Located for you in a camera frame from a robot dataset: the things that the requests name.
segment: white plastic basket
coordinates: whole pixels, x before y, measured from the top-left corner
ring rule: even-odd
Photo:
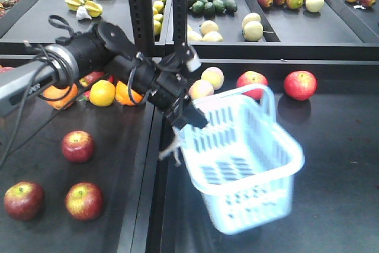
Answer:
[[[263,89],[258,104],[242,93]],[[227,235],[290,214],[301,146],[276,122],[272,91],[251,84],[194,100],[209,124],[185,126],[181,150],[213,225]]]

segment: basket handle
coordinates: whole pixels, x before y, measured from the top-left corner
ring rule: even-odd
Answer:
[[[206,97],[201,97],[198,99],[195,99],[193,101],[194,105],[201,104],[203,102],[208,102],[212,100],[216,100],[219,98],[224,98],[228,96],[233,96],[233,95],[238,95],[242,94],[245,92],[248,92],[253,89],[262,89],[263,90],[263,96],[259,100],[259,103],[262,107],[262,111],[266,113],[270,119],[270,123],[276,121],[276,112],[275,112],[275,98],[274,98],[274,93],[273,91],[267,87],[266,85],[260,84],[260,83],[252,83],[252,84],[247,84],[242,87],[238,87],[235,89],[227,90],[218,94],[206,96]]]

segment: peach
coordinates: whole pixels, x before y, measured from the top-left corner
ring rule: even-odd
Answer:
[[[191,99],[195,100],[197,98],[213,95],[214,89],[212,84],[210,84],[208,81],[199,79],[191,85],[188,93]]]
[[[225,77],[221,69],[212,66],[202,72],[201,79],[212,84],[214,90],[218,90],[223,86]]]

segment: black table surface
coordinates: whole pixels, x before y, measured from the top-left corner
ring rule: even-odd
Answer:
[[[55,112],[43,100],[31,99],[14,146],[28,139]],[[16,114],[1,118],[1,153]],[[123,107],[114,102],[96,107],[75,102],[10,155],[0,168],[0,193],[29,180],[44,188],[46,202],[42,213],[29,222],[10,218],[1,206],[0,252],[130,252],[152,114],[150,104]],[[70,163],[61,153],[62,138],[73,130],[87,131],[95,139],[94,156],[86,163]],[[83,181],[97,184],[105,200],[101,216],[89,222],[74,220],[65,209],[68,190]]]
[[[319,82],[303,103],[284,95],[281,84],[274,86],[277,122],[300,143],[306,160],[294,175],[290,215],[224,235],[212,225],[185,165],[175,167],[171,158],[160,166],[159,242],[152,242],[151,252],[378,251],[379,83]]]

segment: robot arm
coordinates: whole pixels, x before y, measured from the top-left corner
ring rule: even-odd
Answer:
[[[92,71],[104,70],[144,94],[145,101],[155,105],[173,127],[181,129],[191,124],[202,128],[208,123],[193,105],[187,80],[181,75],[184,66],[192,72],[200,65],[191,47],[184,44],[155,63],[138,52],[121,28],[111,23],[101,22],[86,33],[74,33],[59,16],[50,16],[49,22],[67,29],[70,37],[59,37],[30,63],[0,74],[0,116],[17,108],[34,76],[28,97],[41,94],[51,85],[65,88]]]

